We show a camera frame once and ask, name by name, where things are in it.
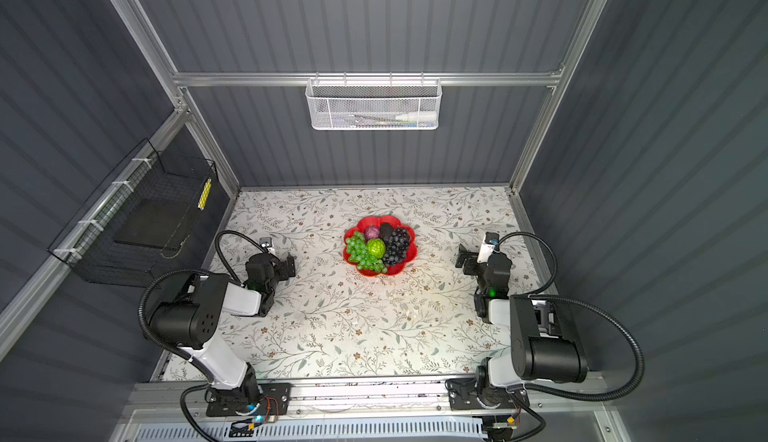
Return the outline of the green grape bunch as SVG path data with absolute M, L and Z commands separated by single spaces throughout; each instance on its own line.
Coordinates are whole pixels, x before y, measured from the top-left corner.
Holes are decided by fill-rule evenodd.
M 384 274 L 387 266 L 381 259 L 372 258 L 367 251 L 364 233 L 355 231 L 345 239 L 345 251 L 347 261 L 357 267 L 358 271 L 373 274 Z

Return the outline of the dark purple grape bunch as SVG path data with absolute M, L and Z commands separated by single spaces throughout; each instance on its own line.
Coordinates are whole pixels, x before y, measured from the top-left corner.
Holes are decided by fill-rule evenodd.
M 382 261 L 387 267 L 396 266 L 405 261 L 410 247 L 411 237 L 404 227 L 394 229 L 385 241 L 385 254 Z

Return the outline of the green custard apple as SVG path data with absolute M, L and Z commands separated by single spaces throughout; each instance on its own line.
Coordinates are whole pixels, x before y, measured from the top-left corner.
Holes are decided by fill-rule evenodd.
M 387 250 L 386 244 L 380 238 L 368 240 L 366 243 L 368 254 L 375 259 L 381 259 Z

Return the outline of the black avocado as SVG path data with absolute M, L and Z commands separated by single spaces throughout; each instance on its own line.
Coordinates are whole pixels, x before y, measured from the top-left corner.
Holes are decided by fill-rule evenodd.
M 393 231 L 394 231 L 394 228 L 391 224 L 387 222 L 382 222 L 379 227 L 379 238 L 382 241 L 387 242 L 390 240 Z

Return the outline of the purple fig fruit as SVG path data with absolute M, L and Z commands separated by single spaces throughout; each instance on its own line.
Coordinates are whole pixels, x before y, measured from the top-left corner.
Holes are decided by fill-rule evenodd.
M 369 226 L 365 232 L 364 236 L 366 240 L 372 240 L 380 237 L 380 228 L 378 226 Z

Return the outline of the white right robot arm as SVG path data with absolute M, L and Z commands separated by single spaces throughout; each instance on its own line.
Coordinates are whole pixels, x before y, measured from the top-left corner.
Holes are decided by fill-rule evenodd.
M 455 266 L 476 278 L 475 312 L 483 322 L 507 328 L 509 351 L 488 357 L 477 368 L 469 393 L 484 407 L 498 407 L 507 393 L 523 394 L 524 382 L 581 383 L 586 355 L 567 304 L 537 294 L 509 293 L 512 262 L 485 243 L 477 252 L 460 245 Z

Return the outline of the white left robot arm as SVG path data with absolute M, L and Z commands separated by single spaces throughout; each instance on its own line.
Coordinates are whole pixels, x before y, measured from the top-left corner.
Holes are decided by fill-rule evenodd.
M 266 252 L 246 262 L 246 285 L 227 273 L 178 269 L 156 278 L 138 306 L 145 338 L 191 363 L 206 379 L 207 415 L 287 413 L 292 385 L 261 383 L 253 366 L 218 332 L 221 315 L 264 317 L 277 284 L 296 275 L 295 258 Z

